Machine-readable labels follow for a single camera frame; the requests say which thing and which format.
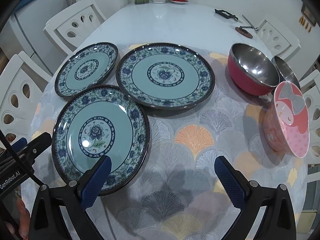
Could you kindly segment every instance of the plate center medallion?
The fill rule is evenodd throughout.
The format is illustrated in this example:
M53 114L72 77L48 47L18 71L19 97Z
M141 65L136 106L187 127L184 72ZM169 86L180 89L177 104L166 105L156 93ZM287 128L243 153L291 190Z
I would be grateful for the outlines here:
M76 80L83 80L90 77L98 68L99 62L96 59L90 59L82 63L75 73Z
M184 80L183 70L171 62L158 62L148 68L148 78L162 87L174 87Z
M80 129L80 149L88 157L99 158L110 151L115 135L115 128L109 119L103 116L92 117Z

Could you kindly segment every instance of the refrigerator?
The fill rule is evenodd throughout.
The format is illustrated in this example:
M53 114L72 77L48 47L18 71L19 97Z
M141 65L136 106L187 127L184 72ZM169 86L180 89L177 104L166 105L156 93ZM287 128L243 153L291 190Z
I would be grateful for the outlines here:
M33 0L16 10L0 33L0 47L7 58L23 50L52 76L67 55L54 47L43 29L50 18L66 7L66 0Z

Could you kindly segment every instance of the tablecloth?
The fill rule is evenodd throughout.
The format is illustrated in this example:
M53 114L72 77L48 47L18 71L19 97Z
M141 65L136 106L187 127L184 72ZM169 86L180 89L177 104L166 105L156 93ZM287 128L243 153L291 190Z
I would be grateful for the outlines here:
M132 49L118 45L121 57ZM192 109L146 109L151 140L147 158L135 178L121 190L98 197L87 213L105 239L220 240L239 213L214 172L214 160L225 156L248 180L289 190L296 221L306 194L307 165L303 159L275 153L266 143L262 120L266 98L250 96L233 83L227 56L191 48L211 65L216 76L212 95ZM54 91L56 74L37 106L28 139L52 134L66 104ZM115 70L106 83L117 85ZM51 149L34 164L35 174L50 187L65 183L58 175ZM22 184L22 197L31 212L38 187ZM264 208L248 235L252 239ZM72 237L78 239L64 210Z

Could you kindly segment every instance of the human hand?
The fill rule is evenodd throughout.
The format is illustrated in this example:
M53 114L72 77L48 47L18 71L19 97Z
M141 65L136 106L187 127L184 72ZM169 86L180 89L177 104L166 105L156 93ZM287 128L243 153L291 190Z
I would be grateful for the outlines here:
M19 218L19 234L24 240L28 240L29 237L29 225L30 225L30 213L28 209L26 209L26 206L24 202L22 201L21 198L17 196L17 208L20 213L20 218ZM7 225L7 228L9 229L11 234L15 233L14 227L5 222Z

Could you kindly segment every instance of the blue and white floral plate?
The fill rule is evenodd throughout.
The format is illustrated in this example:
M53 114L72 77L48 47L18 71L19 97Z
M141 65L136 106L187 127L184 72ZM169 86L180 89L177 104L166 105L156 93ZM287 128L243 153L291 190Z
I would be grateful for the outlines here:
M149 122L118 87L101 85L75 96L62 109L52 134L52 157L62 179L79 180L103 155L112 170L100 195L126 185L146 157Z
M60 69L54 89L58 96L71 98L101 84L116 64L118 48L108 42L96 43L74 54Z
M215 77L195 51L171 43L153 43L127 53L118 64L117 82L136 102L159 109L183 109L205 100Z

